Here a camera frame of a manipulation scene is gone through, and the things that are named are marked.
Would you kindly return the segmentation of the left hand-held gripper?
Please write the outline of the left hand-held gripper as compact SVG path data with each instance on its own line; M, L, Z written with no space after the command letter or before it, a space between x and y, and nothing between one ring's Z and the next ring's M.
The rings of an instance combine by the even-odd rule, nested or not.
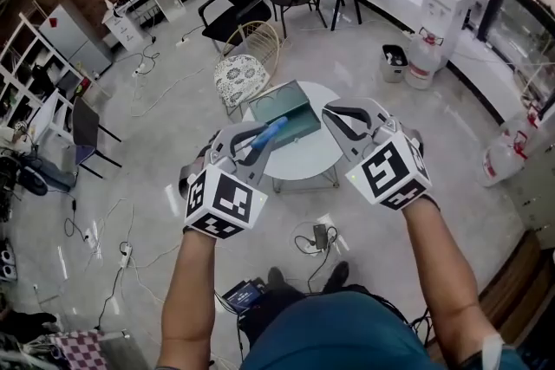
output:
M184 167L184 230L227 239L253 228L268 198L256 186L277 136L262 151L250 147L250 142L244 159L236 159L236 145L267 128L267 124L257 121L231 124Z

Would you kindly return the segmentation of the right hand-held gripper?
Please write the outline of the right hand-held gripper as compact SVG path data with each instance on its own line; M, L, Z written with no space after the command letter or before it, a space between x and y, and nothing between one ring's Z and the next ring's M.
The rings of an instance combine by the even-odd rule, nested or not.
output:
M372 205L400 210L432 188L418 133L407 131L371 98L339 98L327 104L322 120L351 168L346 179ZM364 123L356 133L339 115Z

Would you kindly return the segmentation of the green metal box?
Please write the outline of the green metal box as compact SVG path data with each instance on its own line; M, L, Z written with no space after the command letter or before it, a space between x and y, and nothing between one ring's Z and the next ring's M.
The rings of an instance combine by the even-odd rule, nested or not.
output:
M318 131L321 122L310 104L310 99L297 81L276 87L248 102L255 121L270 125L285 117L275 137L277 150Z

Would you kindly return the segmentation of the person's right forearm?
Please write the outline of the person's right forearm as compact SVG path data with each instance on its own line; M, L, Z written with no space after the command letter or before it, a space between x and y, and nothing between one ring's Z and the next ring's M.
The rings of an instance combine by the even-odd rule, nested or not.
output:
M474 273L437 205L418 198L402 213L442 355L448 364L460 364L497 331L482 311Z

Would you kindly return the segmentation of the person's left forearm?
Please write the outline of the person's left forearm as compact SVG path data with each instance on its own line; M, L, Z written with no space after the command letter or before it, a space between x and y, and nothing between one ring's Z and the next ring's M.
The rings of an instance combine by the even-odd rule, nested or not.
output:
M161 314L155 370L208 370L215 321L216 240L185 230Z

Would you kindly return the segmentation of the round white side table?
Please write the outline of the round white side table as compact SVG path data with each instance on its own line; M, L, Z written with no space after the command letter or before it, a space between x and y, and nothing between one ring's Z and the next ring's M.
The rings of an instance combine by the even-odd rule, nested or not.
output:
M322 123L321 112L323 106L336 100L338 95L320 84L309 81L297 82L308 95L310 104L321 122L321 128L287 146L273 149L264 174L272 179L273 190L276 193L280 193L286 184L310 180L318 176L327 179L330 186L337 188L339 181L336 175L336 162L343 156L343 152L328 128ZM284 84L277 85L262 94ZM248 102L246 102L243 120L254 121Z

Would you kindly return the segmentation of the grey trash bin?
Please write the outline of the grey trash bin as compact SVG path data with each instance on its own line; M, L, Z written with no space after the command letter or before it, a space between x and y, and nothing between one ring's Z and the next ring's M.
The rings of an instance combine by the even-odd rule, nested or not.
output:
M382 78L388 83L403 81L408 58L401 46L386 44L382 46L380 70Z

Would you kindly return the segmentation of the clear water jug red label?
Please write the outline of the clear water jug red label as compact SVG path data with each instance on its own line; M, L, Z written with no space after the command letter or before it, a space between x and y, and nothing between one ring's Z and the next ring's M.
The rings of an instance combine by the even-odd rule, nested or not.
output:
M421 27L408 47L408 68L405 82L412 88L424 90L431 86L440 69L441 45L444 39Z
M491 187L519 172L527 160L528 136L520 130L503 132L484 150L478 169L481 185Z
M524 113L513 116L501 127L501 136L523 159L528 159L532 145L538 138L539 111L531 105Z

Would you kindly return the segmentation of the person's left black shoe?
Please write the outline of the person's left black shoe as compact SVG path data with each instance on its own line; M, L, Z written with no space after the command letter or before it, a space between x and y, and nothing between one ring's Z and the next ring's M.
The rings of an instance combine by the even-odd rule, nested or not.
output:
M268 290L282 290L288 288L288 283L285 281L284 275L278 267L274 266L269 269L266 287Z

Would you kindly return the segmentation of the person's black shoe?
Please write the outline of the person's black shoe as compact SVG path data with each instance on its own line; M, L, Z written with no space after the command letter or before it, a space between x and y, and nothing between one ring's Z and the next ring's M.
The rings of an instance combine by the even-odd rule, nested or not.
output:
M341 261L338 263L330 274L328 281L325 283L322 293L331 294L341 290L349 278L349 263Z
M288 288L288 283L285 281L284 275L278 267L274 266L269 269L266 287L268 290L282 290Z

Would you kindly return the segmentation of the small blue-screen device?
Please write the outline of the small blue-screen device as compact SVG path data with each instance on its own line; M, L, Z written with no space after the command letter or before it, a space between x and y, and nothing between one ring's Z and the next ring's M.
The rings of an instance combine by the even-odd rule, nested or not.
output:
M265 292L265 284L261 279L239 282L223 294L222 298L229 308L240 315L249 309Z

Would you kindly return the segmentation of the white water dispenser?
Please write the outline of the white water dispenser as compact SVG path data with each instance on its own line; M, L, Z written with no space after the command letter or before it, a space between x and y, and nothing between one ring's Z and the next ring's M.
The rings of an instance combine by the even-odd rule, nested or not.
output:
M432 36L440 55L439 68L455 50L473 0L422 0L421 35Z

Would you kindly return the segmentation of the person's right black shoe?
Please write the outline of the person's right black shoe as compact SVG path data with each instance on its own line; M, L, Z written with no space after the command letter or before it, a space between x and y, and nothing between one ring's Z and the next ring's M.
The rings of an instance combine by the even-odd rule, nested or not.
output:
M328 281L325 283L322 293L331 294L341 290L349 278L349 263L341 261L338 263L330 274Z

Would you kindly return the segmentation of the black folding chair blue seat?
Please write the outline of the black folding chair blue seat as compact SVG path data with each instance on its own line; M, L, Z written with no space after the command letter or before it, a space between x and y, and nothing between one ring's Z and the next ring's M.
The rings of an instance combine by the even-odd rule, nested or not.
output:
M107 128L100 123L99 114L82 97L77 97L75 99L71 117L72 139L75 147L76 166L82 167L84 170L90 172L99 179L103 179L103 177L84 164L87 159L94 155L106 160L113 166L122 168L122 164L112 160L99 150L98 133L102 131L120 143L122 140L107 130Z

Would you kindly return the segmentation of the white drawer cabinet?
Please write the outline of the white drawer cabinet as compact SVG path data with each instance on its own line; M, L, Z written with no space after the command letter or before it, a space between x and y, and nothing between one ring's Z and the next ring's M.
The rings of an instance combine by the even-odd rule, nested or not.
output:
M128 52L137 49L145 40L146 34L127 12L108 10L102 23Z

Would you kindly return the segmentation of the grey metal lockers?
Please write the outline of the grey metal lockers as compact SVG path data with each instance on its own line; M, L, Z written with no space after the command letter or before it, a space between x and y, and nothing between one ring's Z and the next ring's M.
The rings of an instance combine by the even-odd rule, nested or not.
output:
M522 210L526 226L543 249L555 248L555 167L525 170Z

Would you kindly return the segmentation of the white wooden chair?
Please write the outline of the white wooden chair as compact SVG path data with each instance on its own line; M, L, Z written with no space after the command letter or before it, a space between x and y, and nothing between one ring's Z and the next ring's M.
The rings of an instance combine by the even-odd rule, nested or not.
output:
M55 88L29 124L33 141L37 144L47 132L53 132L72 145L73 135L64 128L66 118L72 111L73 105Z

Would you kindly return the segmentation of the grey refrigerator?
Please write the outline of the grey refrigerator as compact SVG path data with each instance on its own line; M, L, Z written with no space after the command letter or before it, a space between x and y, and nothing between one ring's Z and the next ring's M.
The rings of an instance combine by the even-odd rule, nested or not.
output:
M38 30L66 60L81 64L90 75L101 75L113 63L108 45L70 1L58 4Z

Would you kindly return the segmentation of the person's teal shirt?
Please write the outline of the person's teal shirt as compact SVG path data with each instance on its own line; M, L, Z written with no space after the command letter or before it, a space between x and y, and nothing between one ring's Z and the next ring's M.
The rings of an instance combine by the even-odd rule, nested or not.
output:
M526 370L498 331L486 337L477 354L452 366ZM343 290L291 304L257 338L242 365L243 370L313 368L435 370L439 364L391 310L369 295Z

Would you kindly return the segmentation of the brown wooden platform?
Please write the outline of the brown wooden platform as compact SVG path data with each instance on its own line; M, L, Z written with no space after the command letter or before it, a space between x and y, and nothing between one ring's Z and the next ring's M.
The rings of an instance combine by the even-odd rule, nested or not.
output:
M527 230L480 293L480 306L505 342L515 345L552 289L555 289L552 254L540 248L534 231Z

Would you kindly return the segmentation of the white open shelf unit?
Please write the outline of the white open shelf unit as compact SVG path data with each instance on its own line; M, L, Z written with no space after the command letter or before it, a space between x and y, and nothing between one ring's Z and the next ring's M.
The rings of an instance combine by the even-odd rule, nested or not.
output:
M57 91L72 104L91 79L69 62L24 14L0 47L0 126L30 123Z

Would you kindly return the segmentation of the purple white checkered cloth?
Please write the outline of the purple white checkered cloth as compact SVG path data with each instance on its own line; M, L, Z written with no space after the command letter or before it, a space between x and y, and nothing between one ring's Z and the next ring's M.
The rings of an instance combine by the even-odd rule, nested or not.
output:
M101 353L102 334L96 330L52 334L49 338L62 350L70 370L108 370Z

